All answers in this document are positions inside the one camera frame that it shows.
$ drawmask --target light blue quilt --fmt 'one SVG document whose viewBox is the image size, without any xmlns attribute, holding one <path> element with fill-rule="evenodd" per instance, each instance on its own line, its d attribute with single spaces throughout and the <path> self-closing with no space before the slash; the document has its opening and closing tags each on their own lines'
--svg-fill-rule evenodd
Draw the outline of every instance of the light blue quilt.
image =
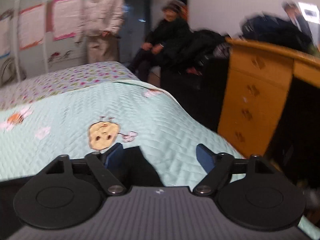
<svg viewBox="0 0 320 240">
<path fill-rule="evenodd" d="M 196 159 L 196 146 L 215 153 L 241 155 L 222 137 L 192 119 L 167 93 L 152 95 L 138 81 L 106 82 L 45 98 L 29 105 L 21 124 L 0 130 L 0 180 L 34 175 L 60 154 L 83 158 L 89 147 L 88 129 L 105 116 L 120 125 L 120 132 L 138 135 L 124 147 L 140 146 L 166 186 L 192 189 L 206 172 Z M 25 106 L 0 112 L 0 123 Z M 307 222 L 302 227 L 314 239 L 320 232 Z"/>
</svg>

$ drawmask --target black circular disc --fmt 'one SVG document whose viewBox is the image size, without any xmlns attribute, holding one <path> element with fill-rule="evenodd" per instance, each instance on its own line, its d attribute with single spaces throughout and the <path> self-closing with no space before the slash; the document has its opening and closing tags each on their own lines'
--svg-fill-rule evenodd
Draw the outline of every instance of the black circular disc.
<svg viewBox="0 0 320 240">
<path fill-rule="evenodd" d="M 263 231 L 276 231 L 297 224 L 305 199 L 288 181 L 241 179 L 218 195 L 221 211 L 237 224 Z"/>
<path fill-rule="evenodd" d="M 89 219 L 100 202 L 99 191 L 90 183 L 51 174 L 30 180 L 16 194 L 13 204 L 18 217 L 27 224 L 63 229 Z"/>
</svg>

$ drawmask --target drawer handle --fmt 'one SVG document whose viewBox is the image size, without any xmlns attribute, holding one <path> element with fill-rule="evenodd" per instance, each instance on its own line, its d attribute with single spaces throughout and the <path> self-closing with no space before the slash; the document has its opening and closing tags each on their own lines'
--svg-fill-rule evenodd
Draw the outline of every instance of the drawer handle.
<svg viewBox="0 0 320 240">
<path fill-rule="evenodd" d="M 252 86 L 247 85 L 247 88 L 250 94 L 254 95 L 255 97 L 260 95 L 260 91 L 256 88 L 255 85 L 252 85 Z"/>
<path fill-rule="evenodd" d="M 235 132 L 235 135 L 240 142 L 245 142 L 245 139 L 240 132 Z"/>
<path fill-rule="evenodd" d="M 266 66 L 263 60 L 260 59 L 259 57 L 253 58 L 251 62 L 252 62 L 252 65 L 258 69 L 263 69 Z"/>
<path fill-rule="evenodd" d="M 241 110 L 242 115 L 248 120 L 250 121 L 252 119 L 252 114 L 249 112 L 248 109 L 242 109 Z"/>
</svg>

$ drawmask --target desk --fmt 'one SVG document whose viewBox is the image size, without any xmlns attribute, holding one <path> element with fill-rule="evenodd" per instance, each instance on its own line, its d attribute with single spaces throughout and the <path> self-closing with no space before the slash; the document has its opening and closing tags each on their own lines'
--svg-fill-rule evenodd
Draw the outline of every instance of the desk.
<svg viewBox="0 0 320 240">
<path fill-rule="evenodd" d="M 320 59 L 269 43 L 227 41 L 233 46 L 218 133 L 247 158 L 264 155 L 293 77 L 320 88 Z"/>
</svg>

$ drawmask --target mattress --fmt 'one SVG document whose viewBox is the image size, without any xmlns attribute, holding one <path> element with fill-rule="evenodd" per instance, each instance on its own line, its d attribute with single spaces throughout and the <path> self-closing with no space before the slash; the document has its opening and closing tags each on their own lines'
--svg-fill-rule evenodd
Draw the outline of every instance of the mattress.
<svg viewBox="0 0 320 240">
<path fill-rule="evenodd" d="M 105 82 L 0 112 L 0 180 L 34 175 L 60 154 L 83 158 L 93 151 L 88 129 L 101 120 L 119 126 L 114 143 L 140 146 L 166 186 L 193 189 L 206 176 L 196 159 L 199 143 L 215 153 L 242 158 L 225 139 L 191 118 L 170 94 L 149 88 L 155 87 L 133 80 Z M 22 115 L 23 121 L 9 126 L 6 121 L 13 113 Z M 311 223 L 301 224 L 314 239 L 320 237 Z"/>
<path fill-rule="evenodd" d="M 50 72 L 0 89 L 0 110 L 99 83 L 138 78 L 118 62 L 99 62 Z"/>
</svg>

